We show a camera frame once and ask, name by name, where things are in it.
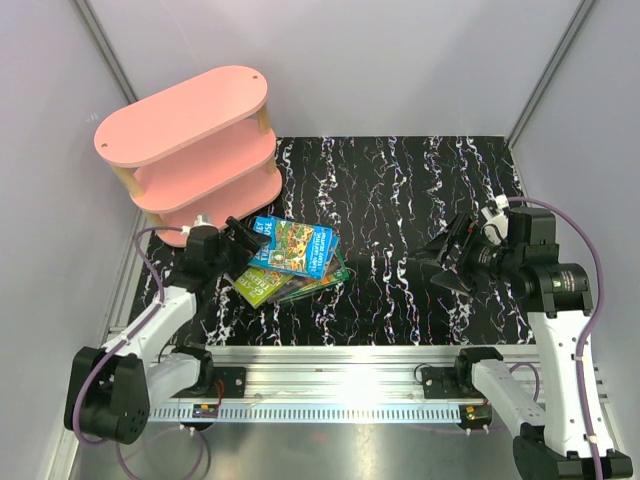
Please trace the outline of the green 65-storey treehouse book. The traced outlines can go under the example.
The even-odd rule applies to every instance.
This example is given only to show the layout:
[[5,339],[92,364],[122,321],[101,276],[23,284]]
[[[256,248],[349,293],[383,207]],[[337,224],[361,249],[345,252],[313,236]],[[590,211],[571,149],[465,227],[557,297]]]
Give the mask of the green 65-storey treehouse book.
[[258,308],[291,279],[291,274],[251,267],[232,284],[253,308]]

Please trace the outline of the blue 26-storey treehouse book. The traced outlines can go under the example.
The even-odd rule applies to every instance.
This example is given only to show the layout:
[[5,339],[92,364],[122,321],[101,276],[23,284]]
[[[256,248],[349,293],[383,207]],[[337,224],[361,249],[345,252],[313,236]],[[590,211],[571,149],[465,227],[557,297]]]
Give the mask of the blue 26-storey treehouse book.
[[249,265],[321,280],[340,241],[330,227],[297,223],[274,216],[255,218],[253,230],[270,238]]

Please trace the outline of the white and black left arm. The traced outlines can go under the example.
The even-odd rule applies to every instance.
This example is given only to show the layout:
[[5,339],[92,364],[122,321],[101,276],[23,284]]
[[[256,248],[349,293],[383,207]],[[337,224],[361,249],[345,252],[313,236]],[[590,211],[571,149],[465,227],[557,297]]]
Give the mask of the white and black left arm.
[[156,356],[205,313],[218,279],[238,279],[270,238],[233,217],[224,229],[197,218],[178,231],[186,238],[184,251],[168,277],[152,274],[158,289],[150,305],[118,336],[73,358],[63,423],[85,445],[129,445],[153,409],[177,394],[203,397],[220,385],[202,347],[177,346],[162,362]]

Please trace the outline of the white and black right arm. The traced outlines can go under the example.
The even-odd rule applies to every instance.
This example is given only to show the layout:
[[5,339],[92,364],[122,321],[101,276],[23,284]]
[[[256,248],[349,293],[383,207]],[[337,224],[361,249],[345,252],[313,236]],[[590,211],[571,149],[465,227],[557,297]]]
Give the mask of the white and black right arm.
[[460,351],[453,385],[482,394],[513,438],[523,479],[627,479],[631,458],[619,451],[602,419],[591,355],[590,326],[598,308],[585,269],[559,260],[556,217],[527,200],[484,208],[484,223],[459,213],[410,258],[438,266],[432,282],[475,295],[482,279],[508,285],[533,331],[542,371],[538,404],[493,347]]

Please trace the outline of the green bottom book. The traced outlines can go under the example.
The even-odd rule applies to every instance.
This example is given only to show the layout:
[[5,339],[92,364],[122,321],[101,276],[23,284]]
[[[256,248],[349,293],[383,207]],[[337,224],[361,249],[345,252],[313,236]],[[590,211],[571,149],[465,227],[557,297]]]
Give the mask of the green bottom book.
[[336,248],[328,264],[326,275],[322,279],[314,280],[304,277],[294,277],[281,287],[269,301],[282,302],[309,296],[313,292],[344,282],[349,279],[349,276],[350,273],[345,266],[340,249]]

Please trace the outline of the pink three-tier shelf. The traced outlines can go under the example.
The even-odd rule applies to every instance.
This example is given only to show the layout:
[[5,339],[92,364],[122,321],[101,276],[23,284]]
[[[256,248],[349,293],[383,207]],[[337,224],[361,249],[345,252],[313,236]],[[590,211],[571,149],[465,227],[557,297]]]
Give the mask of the pink three-tier shelf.
[[182,247],[180,228],[198,216],[222,229],[279,196],[267,97],[259,71],[217,67],[109,115],[95,149],[160,239]]

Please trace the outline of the right small circuit board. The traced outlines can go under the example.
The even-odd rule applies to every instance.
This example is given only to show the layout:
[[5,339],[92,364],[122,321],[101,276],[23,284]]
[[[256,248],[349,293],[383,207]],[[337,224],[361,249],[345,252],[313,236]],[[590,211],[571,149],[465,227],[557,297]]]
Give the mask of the right small circuit board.
[[490,405],[467,405],[461,407],[461,418],[465,421],[490,422],[493,409]]

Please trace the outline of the small circuit board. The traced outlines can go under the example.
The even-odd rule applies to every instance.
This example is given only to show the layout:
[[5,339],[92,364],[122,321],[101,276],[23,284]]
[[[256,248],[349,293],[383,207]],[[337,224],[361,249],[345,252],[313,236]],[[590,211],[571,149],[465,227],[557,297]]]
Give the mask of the small circuit board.
[[461,407],[461,418],[465,421],[490,422],[493,409],[490,405],[467,405]]
[[215,405],[195,404],[193,406],[193,418],[217,418],[218,415],[219,408]]

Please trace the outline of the left small circuit board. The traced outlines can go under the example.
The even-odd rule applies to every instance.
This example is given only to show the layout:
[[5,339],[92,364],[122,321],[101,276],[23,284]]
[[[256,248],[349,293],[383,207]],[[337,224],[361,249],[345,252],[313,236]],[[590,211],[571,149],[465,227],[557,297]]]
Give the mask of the left small circuit board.
[[195,404],[193,406],[193,418],[217,418],[218,415],[219,408],[215,405]]

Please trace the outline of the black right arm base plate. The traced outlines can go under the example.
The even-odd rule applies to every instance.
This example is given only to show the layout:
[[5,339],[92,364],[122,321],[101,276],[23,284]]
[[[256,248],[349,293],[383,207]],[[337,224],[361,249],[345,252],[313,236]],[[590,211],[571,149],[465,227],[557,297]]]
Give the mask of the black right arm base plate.
[[426,399],[447,400],[464,396],[453,367],[425,366],[420,369],[420,376]]

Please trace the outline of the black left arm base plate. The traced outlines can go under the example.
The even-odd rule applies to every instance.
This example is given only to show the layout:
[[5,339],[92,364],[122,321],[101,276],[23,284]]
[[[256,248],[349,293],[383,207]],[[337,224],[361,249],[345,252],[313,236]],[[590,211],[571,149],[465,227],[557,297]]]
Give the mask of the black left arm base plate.
[[242,399],[246,390],[247,368],[241,366],[215,366],[210,396],[219,394],[224,399]]

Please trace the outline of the aluminium mounting rail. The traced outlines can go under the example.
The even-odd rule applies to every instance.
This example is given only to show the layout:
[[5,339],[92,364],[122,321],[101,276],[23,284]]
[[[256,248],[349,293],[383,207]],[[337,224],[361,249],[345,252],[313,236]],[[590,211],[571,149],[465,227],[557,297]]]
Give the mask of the aluminium mounting rail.
[[[213,350],[215,366],[247,368],[242,399],[175,395],[149,415],[154,422],[182,422],[207,426],[213,423],[433,423],[457,424],[478,430],[501,417],[482,394],[460,387],[458,399],[429,400],[424,397],[420,369],[453,367],[463,349],[437,346],[426,352],[427,362],[418,365],[418,348],[402,347],[380,353],[363,347],[355,351],[334,347],[219,347]],[[523,390],[538,403],[544,402],[540,378],[521,371],[530,362],[541,368],[534,346],[505,346],[503,360]],[[217,418],[193,418],[195,404],[215,405]],[[461,407],[490,405],[490,422],[465,421]]]

